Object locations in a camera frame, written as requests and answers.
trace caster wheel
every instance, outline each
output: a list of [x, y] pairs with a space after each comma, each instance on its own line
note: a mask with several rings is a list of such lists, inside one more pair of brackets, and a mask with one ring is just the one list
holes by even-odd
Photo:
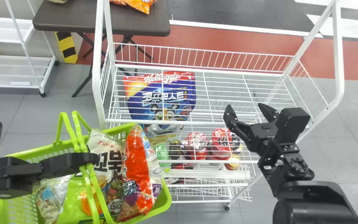
[[230, 210], [230, 204], [229, 204], [229, 203], [227, 203], [227, 204], [225, 205], [225, 210], [226, 210], [226, 211]]
[[38, 92], [38, 93], [42, 98], [44, 98], [46, 96], [45, 92], [44, 93]]

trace table top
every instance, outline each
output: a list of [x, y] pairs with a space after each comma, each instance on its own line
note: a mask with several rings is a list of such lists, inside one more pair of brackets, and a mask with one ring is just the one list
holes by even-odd
[[[56, 4], [44, 0], [33, 19], [42, 31], [95, 33], [97, 0], [69, 0]], [[112, 32], [123, 35], [166, 37], [170, 32], [166, 0], [157, 0], [146, 15], [130, 6], [110, 3]]]

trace gray tile floor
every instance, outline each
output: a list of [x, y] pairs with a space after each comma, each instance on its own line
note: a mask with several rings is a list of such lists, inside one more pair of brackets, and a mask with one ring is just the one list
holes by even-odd
[[[0, 156], [43, 146], [54, 140], [59, 112], [78, 110], [97, 126], [89, 83], [77, 98], [71, 94], [84, 80], [89, 66], [61, 64], [51, 73], [47, 97], [35, 91], [0, 89], [3, 135]], [[317, 79], [326, 95], [333, 96], [333, 80]], [[316, 173], [316, 180], [339, 183], [358, 213], [358, 81], [346, 81], [340, 106], [300, 142], [301, 153]], [[146, 223], [271, 223], [276, 199], [265, 180], [251, 190], [253, 202], [239, 201], [230, 211], [222, 204], [174, 204]]]

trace red can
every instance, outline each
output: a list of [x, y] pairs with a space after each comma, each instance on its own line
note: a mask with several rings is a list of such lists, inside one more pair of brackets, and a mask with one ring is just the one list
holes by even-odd
[[226, 160], [231, 156], [232, 132], [228, 128], [218, 128], [212, 133], [211, 139], [212, 158]]
[[208, 138], [204, 133], [191, 132], [182, 143], [186, 146], [187, 155], [189, 155], [191, 159], [205, 159], [207, 155]]

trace basket handle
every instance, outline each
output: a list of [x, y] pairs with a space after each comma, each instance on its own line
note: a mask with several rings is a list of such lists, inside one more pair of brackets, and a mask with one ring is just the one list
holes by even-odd
[[59, 119], [57, 122], [57, 130], [56, 130], [56, 140], [54, 140], [53, 145], [58, 146], [62, 144], [61, 132], [62, 132], [62, 124], [66, 127], [68, 134], [70, 135], [71, 140], [73, 140], [74, 151], [76, 148], [78, 149], [77, 138], [74, 133], [73, 128], [70, 125], [70, 120], [68, 119], [67, 113], [61, 112], [59, 113]]
[[[85, 126], [86, 129], [88, 129], [88, 134], [90, 134], [92, 129], [88, 125], [88, 123], [83, 119], [83, 117], [80, 115], [80, 113], [78, 111], [76, 111], [76, 110], [73, 111], [71, 113], [71, 116], [73, 117], [74, 125], [76, 127], [77, 139], [78, 139], [78, 143], [80, 144], [80, 151], [81, 152], [88, 152], [88, 147], [86, 146], [84, 137], [82, 136], [80, 122]], [[91, 180], [90, 182], [94, 186], [94, 189], [96, 191], [96, 195], [98, 197], [99, 204], [100, 204], [100, 206], [102, 208], [102, 211], [103, 211], [104, 217], [106, 219], [106, 222], [108, 224], [115, 224], [115, 222], [111, 218], [110, 212], [108, 211], [108, 208], [107, 208], [107, 205], [106, 205], [106, 202], [105, 202], [105, 199], [104, 199], [104, 195], [103, 195], [103, 193], [102, 193], [102, 191], [101, 191], [101, 189], [99, 187], [98, 179], [96, 178], [96, 174], [95, 174], [95, 170], [94, 170], [94, 165], [92, 163], [88, 163], [85, 166], [81, 166], [80, 170], [81, 170], [82, 175], [83, 175], [84, 178], [89, 178]], [[85, 185], [86, 185], [86, 187], [91, 187], [90, 183], [85, 182]], [[87, 189], [87, 196], [88, 196], [89, 208], [91, 210], [92, 218], [93, 218], [94, 214], [98, 215], [98, 210], [96, 208], [96, 205], [95, 205], [95, 207], [91, 206], [91, 203], [95, 204], [95, 200], [94, 200], [94, 196], [92, 194], [92, 191], [88, 192], [88, 189]]]

